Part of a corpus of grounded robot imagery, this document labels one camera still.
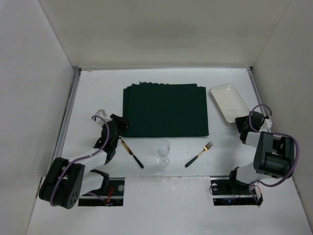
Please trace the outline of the white rectangular plate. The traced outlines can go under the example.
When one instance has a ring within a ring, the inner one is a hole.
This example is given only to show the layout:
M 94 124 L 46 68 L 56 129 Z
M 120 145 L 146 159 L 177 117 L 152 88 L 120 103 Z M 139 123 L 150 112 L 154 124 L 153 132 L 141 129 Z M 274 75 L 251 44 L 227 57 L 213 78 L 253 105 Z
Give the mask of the white rectangular plate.
M 226 122 L 234 123 L 235 118 L 248 116 L 249 109 L 232 84 L 213 87 L 210 92 Z

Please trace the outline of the gold knife dark green handle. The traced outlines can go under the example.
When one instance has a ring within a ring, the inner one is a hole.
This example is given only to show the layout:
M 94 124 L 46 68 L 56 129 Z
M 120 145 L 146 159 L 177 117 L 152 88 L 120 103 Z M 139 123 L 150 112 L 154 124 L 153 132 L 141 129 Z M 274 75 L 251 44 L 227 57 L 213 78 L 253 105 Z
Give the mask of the gold knife dark green handle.
M 136 155 L 131 151 L 131 149 L 127 146 L 127 144 L 122 139 L 121 139 L 121 143 L 126 149 L 126 151 L 129 153 L 129 155 L 132 156 L 137 162 L 137 164 L 140 166 L 140 168 L 143 169 L 144 165 L 142 164 L 142 162 L 136 157 Z

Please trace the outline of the dark green cloth placemat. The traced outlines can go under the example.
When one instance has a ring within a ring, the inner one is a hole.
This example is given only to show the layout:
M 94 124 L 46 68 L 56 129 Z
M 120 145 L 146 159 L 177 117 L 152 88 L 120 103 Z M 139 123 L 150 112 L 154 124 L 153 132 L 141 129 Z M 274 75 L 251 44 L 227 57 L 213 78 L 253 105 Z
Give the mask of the dark green cloth placemat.
M 197 84 L 132 84 L 123 90 L 126 138 L 209 135 L 207 92 Z

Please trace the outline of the gold fork dark green handle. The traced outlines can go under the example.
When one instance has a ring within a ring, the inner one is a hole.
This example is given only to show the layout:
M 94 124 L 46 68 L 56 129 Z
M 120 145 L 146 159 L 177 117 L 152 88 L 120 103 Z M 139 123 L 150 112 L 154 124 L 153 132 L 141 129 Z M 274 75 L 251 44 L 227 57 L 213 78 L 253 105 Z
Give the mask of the gold fork dark green handle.
M 208 151 L 212 146 L 213 146 L 213 142 L 209 142 L 207 145 L 204 146 L 203 150 L 196 156 L 194 156 L 190 161 L 188 161 L 184 167 L 188 168 L 203 152 Z

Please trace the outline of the clear wine glass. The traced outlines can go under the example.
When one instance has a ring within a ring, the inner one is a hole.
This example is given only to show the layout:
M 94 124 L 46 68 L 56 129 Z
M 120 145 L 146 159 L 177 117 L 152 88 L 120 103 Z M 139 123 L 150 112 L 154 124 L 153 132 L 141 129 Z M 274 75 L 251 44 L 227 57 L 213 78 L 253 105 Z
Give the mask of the clear wine glass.
M 161 168 L 166 168 L 169 165 L 168 154 L 170 151 L 170 144 L 167 140 L 159 140 L 157 143 L 158 158 L 156 165 Z

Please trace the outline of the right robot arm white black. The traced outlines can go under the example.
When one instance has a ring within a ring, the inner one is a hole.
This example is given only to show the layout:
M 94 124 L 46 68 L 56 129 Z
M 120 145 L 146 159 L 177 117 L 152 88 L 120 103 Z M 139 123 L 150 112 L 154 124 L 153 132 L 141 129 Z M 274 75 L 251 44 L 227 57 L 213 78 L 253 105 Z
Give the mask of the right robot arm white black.
M 266 132 L 265 128 L 272 125 L 270 116 L 255 111 L 235 118 L 235 123 L 242 143 L 256 149 L 253 162 L 230 172 L 230 188 L 248 189 L 254 183 L 275 187 L 292 176 L 299 159 L 299 144 L 294 137 Z

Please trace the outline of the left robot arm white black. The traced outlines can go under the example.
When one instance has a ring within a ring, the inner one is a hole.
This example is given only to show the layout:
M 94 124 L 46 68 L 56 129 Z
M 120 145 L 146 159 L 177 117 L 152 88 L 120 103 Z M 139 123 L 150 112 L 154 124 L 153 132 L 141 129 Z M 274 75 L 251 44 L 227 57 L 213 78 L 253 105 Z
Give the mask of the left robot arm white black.
M 79 157 L 56 158 L 40 187 L 39 198 L 53 207 L 69 210 L 85 194 L 108 203 L 114 193 L 109 174 L 98 167 L 108 164 L 116 154 L 118 141 L 128 129 L 129 120 L 114 114 L 108 120 L 100 115 L 94 115 L 92 119 L 104 123 L 92 150 Z

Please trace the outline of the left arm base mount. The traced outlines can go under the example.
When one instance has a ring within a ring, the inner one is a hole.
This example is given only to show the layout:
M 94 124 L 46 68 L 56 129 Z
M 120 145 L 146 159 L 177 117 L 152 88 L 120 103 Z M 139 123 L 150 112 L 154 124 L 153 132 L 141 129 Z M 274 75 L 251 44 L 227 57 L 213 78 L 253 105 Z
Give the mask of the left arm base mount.
M 110 178 L 105 192 L 95 191 L 79 198 L 79 207 L 121 207 L 124 204 L 125 178 Z

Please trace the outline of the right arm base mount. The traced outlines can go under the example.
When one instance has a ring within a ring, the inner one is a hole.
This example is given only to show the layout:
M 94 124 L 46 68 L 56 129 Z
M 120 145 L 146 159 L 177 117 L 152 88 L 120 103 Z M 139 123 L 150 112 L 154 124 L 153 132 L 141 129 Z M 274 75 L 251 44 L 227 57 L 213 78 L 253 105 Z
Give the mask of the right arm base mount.
M 227 176 L 210 178 L 209 192 L 214 206 L 261 206 L 263 202 L 259 186 L 230 185 Z

